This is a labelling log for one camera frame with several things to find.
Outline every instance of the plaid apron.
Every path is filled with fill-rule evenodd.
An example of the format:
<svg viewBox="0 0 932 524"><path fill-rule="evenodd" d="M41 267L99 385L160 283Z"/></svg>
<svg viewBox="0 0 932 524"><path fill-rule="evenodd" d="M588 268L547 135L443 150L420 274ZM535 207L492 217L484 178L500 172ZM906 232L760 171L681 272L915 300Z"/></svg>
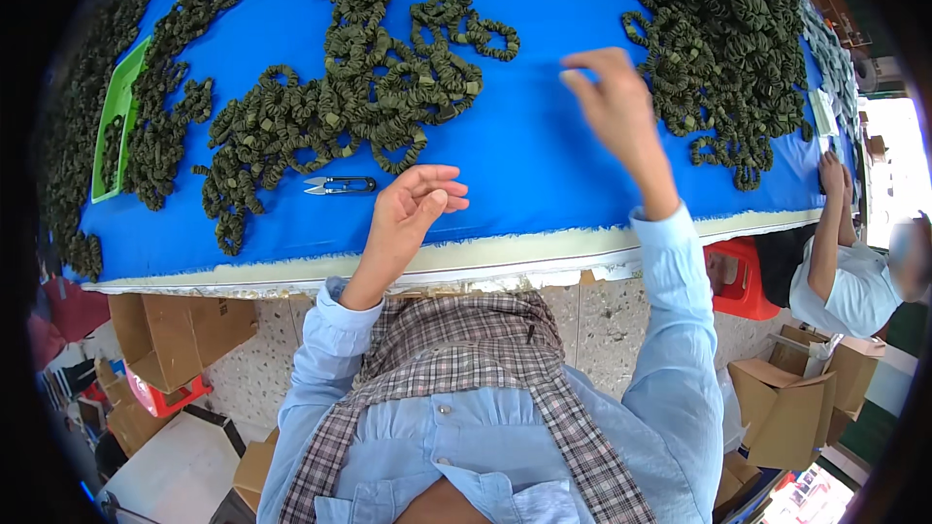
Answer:
<svg viewBox="0 0 932 524"><path fill-rule="evenodd" d="M332 496L363 409L484 386L530 392L596 522L655 522L631 474L566 382L563 358L553 315L537 293L387 300L360 371L365 383L320 420L280 524L316 522L314 498Z"/></svg>

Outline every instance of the blue fabric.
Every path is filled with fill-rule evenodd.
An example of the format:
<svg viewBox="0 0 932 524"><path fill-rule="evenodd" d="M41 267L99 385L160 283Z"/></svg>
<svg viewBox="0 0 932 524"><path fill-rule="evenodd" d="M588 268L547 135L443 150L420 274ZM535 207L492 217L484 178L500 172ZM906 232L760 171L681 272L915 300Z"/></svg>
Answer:
<svg viewBox="0 0 932 524"><path fill-rule="evenodd" d="M408 39L408 7L422 1L391 1L384 26L392 36ZM150 2L137 43L152 33L157 19L173 2ZM641 9L639 3L475 0L473 6L484 18L501 20L517 29L521 51L513 61L502 63L472 48L452 47L481 66L483 92L472 109L460 117L426 128L430 145L419 161L459 166L461 180L470 186L472 207L441 216L426 242L627 225L626 215L640 202L639 193L623 168L593 138L557 74L561 56L607 45L629 50L635 63L643 61L647 51L627 40L619 21L621 13ZM207 34L184 49L180 59L191 64L189 78L215 79L216 112L228 100L242 98L269 65L292 66L302 82L322 77L323 34L331 12L329 0L242 0L220 14ZM802 41L802 46L810 87L819 86L822 78L808 44ZM171 101L179 98L176 94ZM814 121L808 106L805 115L809 122ZM175 192L162 210L151 212L135 195L127 194L99 204L88 202L81 228L100 237L101 281L363 250L375 194L307 195L302 193L307 188L302 184L305 177L289 169L275 191L260 189L258 197L266 214L247 217L242 251L236 257L225 256L216 246L216 221L209 220L201 208L204 178L190 173L194 164L211 164L213 151L206 146L208 126L189 125ZM698 135L678 138L661 124L664 147L693 216L795 211L824 203L816 181L815 142L806 144L798 134L774 140L774 168L763 175L761 188L739 192L732 184L732 171L690 164L689 145ZM845 158L851 159L847 152ZM310 157L312 153L299 159ZM332 162L317 174L371 176L378 181L379 190L392 181L367 147L354 157ZM321 222L334 226L315 226ZM77 279L70 271L66 274Z"/></svg>
<svg viewBox="0 0 932 524"><path fill-rule="evenodd" d="M660 522L709 522L721 470L722 402L711 293L685 204L675 215L631 219L644 243L651 306L631 385L619 402L564 366L571 388L627 465ZM331 278L304 324L292 388L257 521L274 522L320 418L350 390L381 304L348 311ZM449 413L439 413L439 406ZM497 524L592 522L530 394L481 388L367 408L344 460L325 522L391 522L445 475Z"/></svg>

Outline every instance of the thread snips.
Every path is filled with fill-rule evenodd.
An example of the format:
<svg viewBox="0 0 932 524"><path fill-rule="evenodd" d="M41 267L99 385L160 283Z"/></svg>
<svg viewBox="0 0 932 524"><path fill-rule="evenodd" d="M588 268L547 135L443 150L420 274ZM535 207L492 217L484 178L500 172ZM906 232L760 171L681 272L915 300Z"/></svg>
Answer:
<svg viewBox="0 0 932 524"><path fill-rule="evenodd" d="M305 184L312 185L304 192L308 194L333 194L335 192L373 192L376 180L372 177L314 177Z"/></svg>

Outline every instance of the floor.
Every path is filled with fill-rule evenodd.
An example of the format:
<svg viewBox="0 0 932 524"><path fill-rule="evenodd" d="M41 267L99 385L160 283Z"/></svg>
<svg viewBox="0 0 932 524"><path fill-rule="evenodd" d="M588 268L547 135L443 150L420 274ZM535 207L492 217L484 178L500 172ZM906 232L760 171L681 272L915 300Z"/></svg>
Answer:
<svg viewBox="0 0 932 524"><path fill-rule="evenodd" d="M621 397L644 342L649 306L643 282L548 287L542 295L560 328L566 362L585 372L602 391ZM275 426L290 385L292 357L302 343L304 316L312 305L308 298L259 301L256 336L207 370L215 390L200 403L231 417L244 439L261 439ZM772 347L766 335L794 323L798 324L787 310L767 322L716 313L716 368L765 355Z"/></svg>

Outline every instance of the light blue shirt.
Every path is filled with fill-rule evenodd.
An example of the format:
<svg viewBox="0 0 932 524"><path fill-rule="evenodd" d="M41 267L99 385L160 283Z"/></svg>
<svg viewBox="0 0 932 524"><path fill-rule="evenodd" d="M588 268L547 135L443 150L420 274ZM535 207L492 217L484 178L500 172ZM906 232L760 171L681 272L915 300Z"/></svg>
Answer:
<svg viewBox="0 0 932 524"><path fill-rule="evenodd" d="M789 285L793 317L826 332L855 338L876 334L903 303L890 278L887 257L860 241L838 246L838 268L828 300L809 286L815 237L806 242L802 263Z"/></svg>
<svg viewBox="0 0 932 524"><path fill-rule="evenodd" d="M575 368L563 370L657 520L707 523L721 472L722 402L702 247L685 204L656 222L635 209L631 222L651 306L631 385L617 401ZM350 390L369 346L382 306L346 310L336 303L345 284L328 279L305 319L260 524L277 520L320 418ZM318 521L388 524L441 476L496 524L593 521L530 394L497 387L367 408L334 497L315 501Z"/></svg>

